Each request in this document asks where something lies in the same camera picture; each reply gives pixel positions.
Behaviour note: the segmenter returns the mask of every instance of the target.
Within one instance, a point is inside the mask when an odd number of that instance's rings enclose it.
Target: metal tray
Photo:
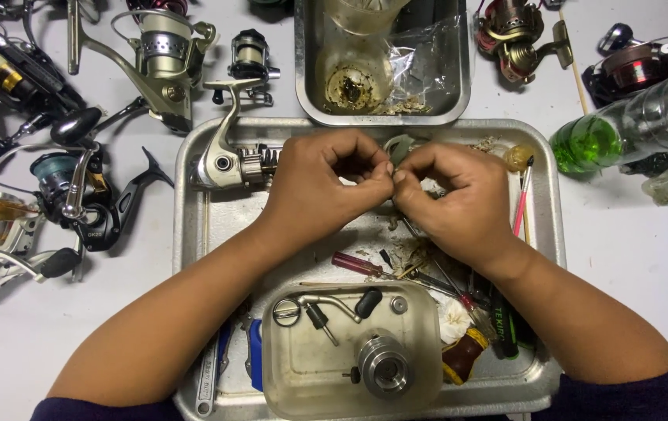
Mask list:
[[[175,220],[173,272],[195,262],[229,237],[249,225],[261,212],[267,193],[236,190],[212,193],[195,190],[189,183],[192,162],[204,150],[220,120],[203,123],[187,137],[178,153],[175,177]],[[301,136],[320,127],[307,119],[240,118],[228,134],[238,148],[258,143],[281,145],[292,136]],[[535,149],[535,171],[528,199],[530,243],[548,259],[565,267],[562,216],[558,191],[558,172],[553,153],[545,138],[535,129],[517,120],[459,120],[451,127],[381,127],[364,129],[385,142],[408,133],[425,139],[476,144],[487,136],[498,143],[524,144]],[[346,272],[329,263],[337,250],[353,254],[362,249],[377,256],[377,250],[406,237],[404,229],[390,232],[389,213],[378,208],[356,219],[342,232],[303,250],[267,275],[253,292],[251,315],[261,318],[269,300],[292,285],[306,282],[363,282],[364,276]],[[201,356],[178,387],[174,401],[185,419],[233,419],[251,421],[278,419],[269,409],[264,394],[251,388],[246,374],[246,338],[241,332],[232,337],[228,351],[230,363],[219,377],[214,412],[201,418],[194,409],[200,378]],[[534,354],[522,349],[515,360],[497,359],[486,351],[477,361],[474,375],[461,387],[443,385],[430,410],[418,414],[400,414],[399,419],[444,418],[486,414],[534,412],[550,406],[562,370],[543,344]],[[369,416],[367,421],[395,419],[394,416]]]
[[[434,2],[433,22],[460,16],[460,25],[445,40],[447,83],[458,93],[429,93],[427,115],[331,115],[323,109],[321,89],[316,83],[316,58],[329,28],[336,27],[323,12],[323,0],[295,0],[295,90],[298,101],[312,119],[327,126],[439,126],[459,118],[470,101],[470,36],[466,0],[414,0]]]

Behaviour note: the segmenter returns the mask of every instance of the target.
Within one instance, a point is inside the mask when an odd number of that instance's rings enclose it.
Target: screwdriver handle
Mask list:
[[[383,275],[383,268],[381,266],[376,266],[367,260],[362,260],[361,258],[346,255],[344,253],[334,252],[334,255],[332,256],[332,264],[352,272],[362,273],[363,275]]]

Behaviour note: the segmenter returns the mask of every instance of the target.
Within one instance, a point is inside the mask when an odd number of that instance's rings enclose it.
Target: white table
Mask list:
[[[215,24],[223,36],[219,48],[208,53],[205,80],[227,79],[230,40],[240,30],[256,28],[267,38],[274,64],[282,69],[283,78],[272,83],[271,93],[276,99],[273,108],[246,110],[244,114],[305,116],[294,90],[292,18],[264,22],[250,14],[245,0],[204,3],[189,6],[191,17]],[[479,0],[470,1],[472,10],[478,3]],[[97,27],[85,24],[86,30],[130,58],[133,53],[129,47],[109,27],[111,18],[124,11],[125,6],[111,2],[110,9]],[[53,59],[64,65],[66,22],[47,22],[51,10],[46,7],[36,15],[35,34]],[[570,0],[564,13],[581,72],[600,59],[594,48],[597,40],[620,19],[631,24],[639,39],[668,34],[668,2]],[[547,31],[542,41],[549,41],[550,28],[558,16],[545,11],[544,17]],[[19,23],[7,25],[12,34],[24,36]],[[136,26],[129,19],[124,19],[119,27],[128,34],[136,33]],[[519,119],[550,136],[583,114],[573,71],[562,70],[554,57],[544,61],[537,71],[537,80],[523,92],[503,88],[495,66],[477,57],[472,99],[462,118]],[[111,113],[138,94],[114,63],[88,50],[80,74],[71,77],[71,81],[89,103],[99,104]],[[211,92],[195,101],[193,110],[197,124],[226,112],[226,108],[211,102]],[[8,120],[10,131],[20,122]],[[146,168],[140,146],[150,150],[167,173],[173,173],[181,138],[168,134],[159,121],[146,115],[127,123],[116,135],[118,127],[98,137],[98,141],[108,144],[112,159],[108,169],[116,187],[123,187]],[[31,140],[45,139],[46,132]],[[28,171],[33,158],[32,154],[16,158],[2,179],[34,189],[35,178]],[[588,182],[561,177],[567,263],[573,273],[638,311],[668,340],[668,312],[662,310],[668,308],[668,207],[652,205],[640,193],[642,181],[642,177],[619,175],[616,169],[604,171]],[[163,183],[148,187],[133,227],[128,230],[131,234],[116,247],[119,252],[88,255],[91,263],[85,282],[18,282],[0,291],[0,419],[28,419],[77,345],[116,311],[170,276],[172,195],[170,187]],[[37,249],[73,243],[72,232],[46,224]]]

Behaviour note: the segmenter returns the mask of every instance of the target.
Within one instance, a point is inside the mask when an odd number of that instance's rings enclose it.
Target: sleeve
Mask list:
[[[132,407],[107,407],[69,398],[47,398],[35,407],[30,421],[182,421],[166,399],[156,404]]]
[[[587,384],[566,375],[553,404],[534,421],[566,419],[668,420],[668,372],[626,384]]]

